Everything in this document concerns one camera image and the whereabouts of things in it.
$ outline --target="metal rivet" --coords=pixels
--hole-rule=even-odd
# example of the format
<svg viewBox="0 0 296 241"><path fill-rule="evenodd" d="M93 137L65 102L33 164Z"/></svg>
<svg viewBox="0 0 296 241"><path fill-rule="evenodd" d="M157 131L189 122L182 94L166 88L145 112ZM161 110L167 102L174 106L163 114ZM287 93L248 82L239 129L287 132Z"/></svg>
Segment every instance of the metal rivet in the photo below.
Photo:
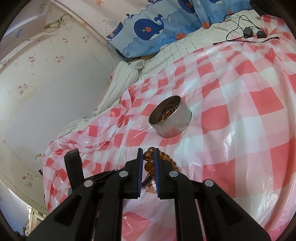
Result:
<svg viewBox="0 0 296 241"><path fill-rule="evenodd" d="M207 187L212 187L214 185L214 182L212 180L208 179L208 180L205 180L205 185Z"/></svg>
<svg viewBox="0 0 296 241"><path fill-rule="evenodd" d="M177 177L179 175L177 171L170 171L168 174L170 177Z"/></svg>
<svg viewBox="0 0 296 241"><path fill-rule="evenodd" d="M119 173L119 176L121 176L121 177L127 177L128 176L128 172L127 171L121 171Z"/></svg>
<svg viewBox="0 0 296 241"><path fill-rule="evenodd" d="M92 180L87 180L84 182L84 186L89 188L94 184L94 182Z"/></svg>

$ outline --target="plastic tablecloth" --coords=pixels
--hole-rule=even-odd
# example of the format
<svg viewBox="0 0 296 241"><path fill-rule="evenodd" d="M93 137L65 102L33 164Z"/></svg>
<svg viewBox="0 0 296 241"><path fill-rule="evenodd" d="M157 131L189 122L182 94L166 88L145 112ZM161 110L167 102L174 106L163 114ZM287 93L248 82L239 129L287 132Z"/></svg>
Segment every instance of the plastic tablecloth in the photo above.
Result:
<svg viewBox="0 0 296 241"><path fill-rule="evenodd" d="M154 146L190 179L214 180L275 240L296 209L296 43L282 19L262 20L268 37L279 40L225 42L189 53L129 86L118 106L84 130L52 141L43 165L48 210L67 197L69 150L79 148L88 177L119 169L139 147ZM165 139L148 118L172 95L182 97L192 120L181 134ZM125 200L122 240L176 240L173 200L146 189L138 200Z"/></svg>

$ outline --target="metal tin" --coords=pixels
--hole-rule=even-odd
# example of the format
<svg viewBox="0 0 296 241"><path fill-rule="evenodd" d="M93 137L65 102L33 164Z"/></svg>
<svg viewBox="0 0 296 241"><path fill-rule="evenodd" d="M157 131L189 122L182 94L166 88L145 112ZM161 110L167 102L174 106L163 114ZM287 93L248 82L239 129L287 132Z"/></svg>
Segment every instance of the metal tin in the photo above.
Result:
<svg viewBox="0 0 296 241"><path fill-rule="evenodd" d="M176 110L167 119L162 121L164 112L171 105L177 106ZM149 124L164 138L171 138L180 134L189 125L192 118L191 110L178 95L162 101L149 116Z"/></svg>

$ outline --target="whale print curtain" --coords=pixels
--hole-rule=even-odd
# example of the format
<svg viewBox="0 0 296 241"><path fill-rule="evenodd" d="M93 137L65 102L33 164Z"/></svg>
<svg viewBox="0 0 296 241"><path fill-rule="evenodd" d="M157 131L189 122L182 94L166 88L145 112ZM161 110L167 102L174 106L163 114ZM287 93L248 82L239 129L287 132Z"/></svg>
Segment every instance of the whale print curtain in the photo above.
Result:
<svg viewBox="0 0 296 241"><path fill-rule="evenodd" d="M122 58L156 54L225 15L251 9L249 0L58 0L95 29Z"/></svg>

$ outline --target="starfish print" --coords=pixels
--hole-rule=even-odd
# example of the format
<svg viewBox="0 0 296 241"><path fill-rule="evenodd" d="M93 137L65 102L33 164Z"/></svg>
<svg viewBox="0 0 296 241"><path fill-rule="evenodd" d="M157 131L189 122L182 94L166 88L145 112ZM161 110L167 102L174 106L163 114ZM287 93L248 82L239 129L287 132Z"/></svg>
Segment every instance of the starfish print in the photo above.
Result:
<svg viewBox="0 0 296 241"><path fill-rule="evenodd" d="M96 4L99 6L99 7L101 7L101 4L102 3L104 3L104 2L102 2L102 0L96 0Z"/></svg>

